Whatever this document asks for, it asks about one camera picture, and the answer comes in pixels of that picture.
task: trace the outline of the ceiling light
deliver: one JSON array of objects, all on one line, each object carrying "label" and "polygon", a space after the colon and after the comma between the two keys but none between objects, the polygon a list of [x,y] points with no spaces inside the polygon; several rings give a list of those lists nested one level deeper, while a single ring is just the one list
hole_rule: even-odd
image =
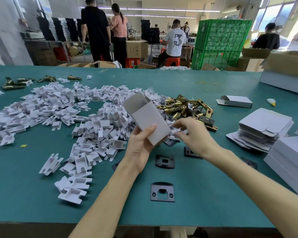
[{"label": "ceiling light", "polygon": [[[111,7],[98,7],[99,9],[111,10]],[[220,12],[213,10],[191,10],[191,9],[163,9],[163,8],[133,8],[133,7],[121,7],[124,11],[166,11],[166,12]]]},{"label": "ceiling light", "polygon": [[196,17],[178,17],[178,16],[157,16],[157,15],[141,15],[141,14],[126,14],[127,17],[172,17],[172,18],[189,18],[196,19]]}]

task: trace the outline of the worker sitting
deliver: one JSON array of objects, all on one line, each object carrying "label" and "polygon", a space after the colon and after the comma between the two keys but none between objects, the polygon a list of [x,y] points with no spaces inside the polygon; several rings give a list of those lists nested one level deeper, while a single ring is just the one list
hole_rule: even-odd
[{"label": "worker sitting", "polygon": [[168,46],[167,49],[159,55],[157,68],[162,67],[163,61],[168,57],[180,57],[182,45],[186,42],[186,39],[186,34],[180,29],[180,20],[175,19],[173,21],[172,30],[167,33],[162,41],[163,45],[168,44]]},{"label": "worker sitting", "polygon": [[276,28],[273,22],[268,23],[265,27],[265,33],[260,35],[253,45],[253,48],[267,48],[270,50],[278,49],[280,45],[280,38],[277,33],[272,33]]}]

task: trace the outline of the workbench surface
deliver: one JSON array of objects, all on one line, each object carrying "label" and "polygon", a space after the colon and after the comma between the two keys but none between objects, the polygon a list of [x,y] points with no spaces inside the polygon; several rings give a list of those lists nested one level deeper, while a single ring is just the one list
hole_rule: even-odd
[{"label": "workbench surface", "polygon": [[[98,73],[96,68],[0,66],[0,86],[5,76],[40,79],[45,75],[66,78],[68,75],[82,77],[81,83],[91,88],[103,85],[126,85],[147,89],[176,98],[179,94],[189,99],[201,99],[214,109],[212,119],[218,127],[212,137],[224,148],[239,157],[246,157],[258,164],[258,171],[289,186],[265,163],[265,154],[251,154],[225,137],[238,129],[238,122],[258,108],[267,108],[292,116],[295,124],[290,135],[298,128],[298,94],[258,83],[261,73],[227,71],[179,71],[149,69],[117,69]],[[35,83],[21,90],[0,95],[0,110],[20,97],[30,94],[34,87],[47,83]],[[74,81],[64,83],[72,87]],[[222,95],[247,96],[252,108],[236,108],[218,105],[215,99]],[[276,106],[266,99],[274,98]],[[89,103],[90,111],[79,115],[96,113],[103,102]],[[66,160],[75,139],[71,132],[75,126],[64,124],[52,132],[51,126],[37,125],[26,132],[16,134],[14,144],[0,146],[0,222],[52,222],[77,223],[93,204],[100,191],[113,174],[112,165],[121,160],[124,151],[118,152],[113,162],[104,160],[92,168],[93,181],[80,205],[72,205],[58,199],[59,191],[54,183],[65,174],[57,170],[50,176],[39,174],[52,153]],[[229,178],[206,160],[183,156],[184,143],[173,147],[161,144],[155,148],[144,171],[138,176],[126,201],[120,225],[177,225],[202,227],[273,227],[260,209]],[[175,156],[175,169],[156,167],[155,155]],[[150,200],[151,183],[169,182],[174,185],[175,202]]]}]

